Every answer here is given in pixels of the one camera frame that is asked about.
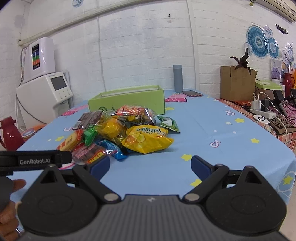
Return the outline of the person's left hand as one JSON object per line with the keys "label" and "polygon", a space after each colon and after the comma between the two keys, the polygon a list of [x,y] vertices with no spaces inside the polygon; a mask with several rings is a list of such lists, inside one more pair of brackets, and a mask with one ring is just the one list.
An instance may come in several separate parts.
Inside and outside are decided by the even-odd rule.
{"label": "person's left hand", "polygon": [[1,210],[1,237],[4,240],[17,240],[19,233],[16,230],[19,225],[19,220],[16,217],[15,202],[10,200],[10,194],[14,193],[26,185],[23,179],[16,179],[11,182],[9,188],[6,188],[5,197],[8,197],[5,208]]}

